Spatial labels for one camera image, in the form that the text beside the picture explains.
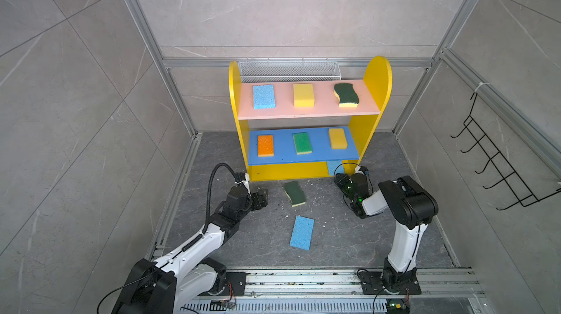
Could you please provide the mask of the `blue sponge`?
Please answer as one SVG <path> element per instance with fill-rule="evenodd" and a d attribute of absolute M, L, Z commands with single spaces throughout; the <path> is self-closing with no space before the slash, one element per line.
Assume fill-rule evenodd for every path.
<path fill-rule="evenodd" d="M 309 251 L 311 238 L 313 235 L 315 220 L 302 216 L 297 216 L 290 240 L 290 246 L 301 250 Z"/>
<path fill-rule="evenodd" d="M 327 161 L 327 169 L 328 169 L 329 175 L 333 176 L 337 172 L 337 169 L 339 167 L 341 167 L 343 169 L 343 162 L 341 162 L 341 161 Z"/>
<path fill-rule="evenodd" d="M 274 85 L 253 86 L 253 108 L 255 110 L 272 109 L 276 107 Z"/>

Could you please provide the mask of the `yellow sponge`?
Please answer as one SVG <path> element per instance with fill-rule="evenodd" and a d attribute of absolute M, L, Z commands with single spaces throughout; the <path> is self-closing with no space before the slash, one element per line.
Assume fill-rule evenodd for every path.
<path fill-rule="evenodd" d="M 346 132 L 343 128 L 329 129 L 330 146 L 333 150 L 346 150 L 348 142 L 346 139 Z"/>
<path fill-rule="evenodd" d="M 296 83 L 293 85 L 294 106 L 296 108 L 314 107 L 314 85 L 311 83 Z"/>

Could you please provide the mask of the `orange sponge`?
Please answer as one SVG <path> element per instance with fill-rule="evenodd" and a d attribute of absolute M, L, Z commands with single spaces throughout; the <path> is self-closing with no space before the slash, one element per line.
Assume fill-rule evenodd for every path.
<path fill-rule="evenodd" d="M 268 135 L 259 135 L 257 137 L 258 141 L 258 148 L 257 153 L 258 157 L 273 157 L 275 155 L 274 152 L 274 137 L 271 134 Z"/>

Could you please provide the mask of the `bright green sponge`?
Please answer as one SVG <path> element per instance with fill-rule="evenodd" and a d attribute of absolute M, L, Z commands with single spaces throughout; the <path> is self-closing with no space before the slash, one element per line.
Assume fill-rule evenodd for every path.
<path fill-rule="evenodd" d="M 307 132 L 294 133 L 293 140 L 297 155 L 313 153 L 311 141 Z"/>

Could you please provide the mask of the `green scouring sponge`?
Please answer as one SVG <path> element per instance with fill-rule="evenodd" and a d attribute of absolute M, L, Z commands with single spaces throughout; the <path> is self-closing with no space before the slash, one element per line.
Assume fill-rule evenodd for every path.
<path fill-rule="evenodd" d="M 335 84 L 334 94 L 339 102 L 339 107 L 355 108 L 359 105 L 359 97 L 351 83 Z"/>
<path fill-rule="evenodd" d="M 287 197 L 289 197 L 292 207 L 300 206 L 306 203 L 305 193 L 300 188 L 297 181 L 285 183 L 283 185 L 283 189 Z"/>

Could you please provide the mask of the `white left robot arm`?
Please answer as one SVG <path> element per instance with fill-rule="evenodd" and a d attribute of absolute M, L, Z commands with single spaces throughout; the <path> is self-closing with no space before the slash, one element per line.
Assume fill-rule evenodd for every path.
<path fill-rule="evenodd" d="M 155 261 L 141 259 L 131 269 L 113 313 L 174 313 L 205 292 L 220 294 L 226 266 L 210 258 L 253 211 L 268 206 L 268 190 L 250 192 L 247 183 L 233 186 L 226 199 L 196 235 Z"/>

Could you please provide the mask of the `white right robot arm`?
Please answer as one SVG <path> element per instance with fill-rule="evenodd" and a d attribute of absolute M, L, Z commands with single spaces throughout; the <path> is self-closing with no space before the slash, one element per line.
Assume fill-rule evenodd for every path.
<path fill-rule="evenodd" d="M 419 293 L 416 286 L 416 257 L 422 236 L 434 216 L 438 203 L 418 182 L 406 175 L 395 181 L 384 181 L 375 190 L 369 175 L 336 173 L 334 183 L 343 193 L 343 200 L 361 219 L 377 216 L 389 210 L 396 222 L 392 249 L 384 260 L 379 280 L 369 275 L 364 282 L 381 284 L 390 294 Z"/>

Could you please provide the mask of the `pink upper shelf board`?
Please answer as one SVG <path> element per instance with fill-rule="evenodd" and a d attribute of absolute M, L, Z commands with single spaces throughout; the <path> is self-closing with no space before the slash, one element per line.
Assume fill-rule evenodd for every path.
<path fill-rule="evenodd" d="M 243 83 L 236 100 L 238 118 L 241 120 L 324 118 L 380 113 L 380 108 L 363 80 L 349 81 L 359 97 L 357 107 L 340 107 L 334 91 L 337 83 L 337 80 L 314 82 L 313 107 L 295 107 L 293 82 L 273 83 L 276 106 L 271 109 L 255 109 L 253 86 L 250 83 Z"/>

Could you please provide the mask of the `yellow shelf unit frame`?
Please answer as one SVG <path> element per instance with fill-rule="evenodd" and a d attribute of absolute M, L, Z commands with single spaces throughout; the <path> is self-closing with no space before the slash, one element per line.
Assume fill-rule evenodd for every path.
<path fill-rule="evenodd" d="M 350 172 L 361 162 L 392 94 L 392 68 L 388 59 L 381 56 L 373 58 L 367 65 L 364 76 L 358 79 L 365 82 L 372 97 L 380 108 L 380 113 L 378 115 L 262 120 L 241 120 L 238 118 L 238 105 L 236 100 L 240 95 L 241 85 L 243 84 L 238 67 L 239 62 L 240 61 L 233 61 L 229 65 L 229 93 L 245 167 L 251 180 L 281 181 L 305 178 L 326 178 L 330 175 L 327 169 L 327 162 L 250 166 L 248 164 L 250 131 L 319 127 L 330 127 L 331 129 L 345 126 L 349 128 L 351 136 L 354 139 L 359 158 L 357 160 L 341 161 L 343 162 L 343 169 L 341 167 L 338 169 L 342 169 L 343 172 Z M 250 84 L 252 86 L 261 86 L 273 84 L 273 82 Z"/>

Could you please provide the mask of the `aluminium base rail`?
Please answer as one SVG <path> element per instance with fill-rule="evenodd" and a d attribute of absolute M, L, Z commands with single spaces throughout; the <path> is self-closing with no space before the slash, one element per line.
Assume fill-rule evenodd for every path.
<path fill-rule="evenodd" d="M 380 271 L 233 269 L 224 285 L 179 290 L 154 313 L 416 313 L 422 301 L 455 301 L 465 313 L 492 313 L 473 270 L 420 269 L 387 290 Z"/>

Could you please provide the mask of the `aluminium frame profile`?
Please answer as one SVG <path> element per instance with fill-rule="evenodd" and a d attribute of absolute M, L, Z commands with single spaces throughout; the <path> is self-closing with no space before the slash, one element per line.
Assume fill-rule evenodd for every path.
<path fill-rule="evenodd" d="M 182 96 L 178 90 L 175 81 L 172 79 L 172 75 L 169 73 L 168 68 L 164 65 L 164 58 L 162 52 L 156 42 L 155 37 L 153 36 L 153 32 L 149 26 L 148 20 L 143 12 L 142 7 L 138 0 L 124 0 L 125 5 L 127 6 L 129 13 L 134 21 L 137 30 L 140 32 L 140 36 L 143 39 L 143 42 L 153 59 L 153 62 L 156 66 L 157 71 L 159 72 L 162 80 L 164 81 L 165 86 L 176 106 L 179 115 L 183 121 L 184 126 L 186 127 L 189 135 L 191 138 L 197 136 L 197 130 L 194 128 L 194 123 L 186 109 L 186 106 L 183 102 Z"/>

